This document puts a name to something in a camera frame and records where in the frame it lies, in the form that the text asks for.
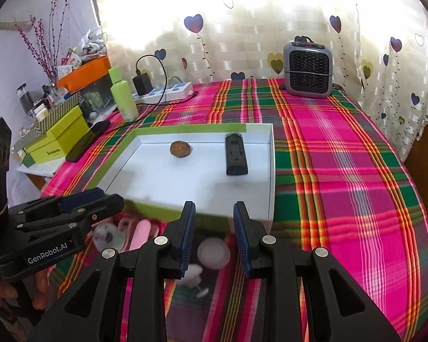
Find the left hand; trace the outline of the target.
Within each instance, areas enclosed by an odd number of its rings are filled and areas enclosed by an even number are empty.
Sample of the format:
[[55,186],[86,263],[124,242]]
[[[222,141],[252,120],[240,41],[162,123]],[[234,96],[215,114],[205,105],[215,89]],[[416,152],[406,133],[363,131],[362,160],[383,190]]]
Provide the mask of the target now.
[[[36,310],[43,310],[48,302],[49,281],[47,272],[42,270],[35,274],[36,291],[33,295],[32,304]],[[5,306],[5,300],[16,300],[18,297],[17,290],[8,282],[0,279],[0,306]]]

